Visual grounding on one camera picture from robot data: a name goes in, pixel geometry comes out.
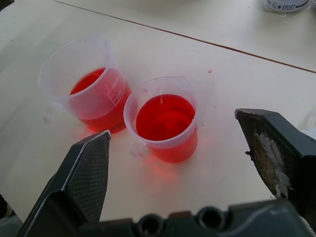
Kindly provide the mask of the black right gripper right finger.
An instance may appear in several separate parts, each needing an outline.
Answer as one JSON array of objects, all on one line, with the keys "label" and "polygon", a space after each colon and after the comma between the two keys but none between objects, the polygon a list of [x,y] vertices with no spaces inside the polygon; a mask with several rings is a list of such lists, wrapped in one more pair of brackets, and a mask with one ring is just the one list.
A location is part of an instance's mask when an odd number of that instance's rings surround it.
[{"label": "black right gripper right finger", "polygon": [[315,221],[316,140],[277,112],[236,109],[235,118],[250,149],[247,155],[270,192]]}]

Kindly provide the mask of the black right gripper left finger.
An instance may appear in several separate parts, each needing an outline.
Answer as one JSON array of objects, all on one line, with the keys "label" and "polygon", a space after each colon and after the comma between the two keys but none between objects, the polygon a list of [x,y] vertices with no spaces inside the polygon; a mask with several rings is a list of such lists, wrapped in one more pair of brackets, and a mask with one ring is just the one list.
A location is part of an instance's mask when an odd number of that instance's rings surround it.
[{"label": "black right gripper left finger", "polygon": [[21,227],[20,237],[76,237],[99,222],[109,172],[110,131],[73,144]]}]

